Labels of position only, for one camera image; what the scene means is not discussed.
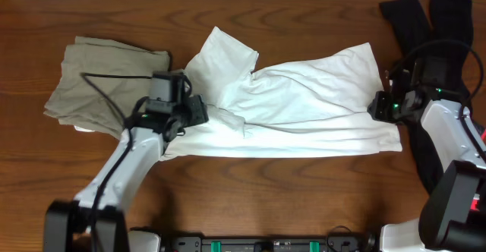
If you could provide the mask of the white t-shirt with logo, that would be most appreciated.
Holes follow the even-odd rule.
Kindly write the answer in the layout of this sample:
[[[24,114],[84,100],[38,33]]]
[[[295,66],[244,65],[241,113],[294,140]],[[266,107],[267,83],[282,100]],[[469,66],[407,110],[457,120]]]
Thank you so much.
[[[257,69],[258,54],[214,28],[185,67],[209,119],[163,158],[316,158],[402,150],[398,128],[367,108],[383,87],[370,44]]]

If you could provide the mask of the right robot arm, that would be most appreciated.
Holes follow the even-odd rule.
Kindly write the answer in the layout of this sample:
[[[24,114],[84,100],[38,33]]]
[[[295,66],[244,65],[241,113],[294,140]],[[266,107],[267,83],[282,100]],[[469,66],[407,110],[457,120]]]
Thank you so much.
[[[443,58],[419,58],[368,106],[376,121],[422,127],[443,169],[419,218],[381,229],[381,251],[485,249],[485,145],[461,96],[445,87],[448,68]]]

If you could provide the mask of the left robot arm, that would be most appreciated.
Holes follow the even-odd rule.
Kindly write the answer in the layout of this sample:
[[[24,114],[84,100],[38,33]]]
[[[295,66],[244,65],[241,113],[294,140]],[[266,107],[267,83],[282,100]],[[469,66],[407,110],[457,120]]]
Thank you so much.
[[[125,222],[148,171],[186,128],[208,121],[207,106],[183,73],[158,71],[150,90],[130,116],[122,137],[98,175],[73,200],[54,201],[46,211],[44,251],[73,251],[76,234],[88,233],[92,251],[164,251],[162,237],[146,229],[129,231]]]

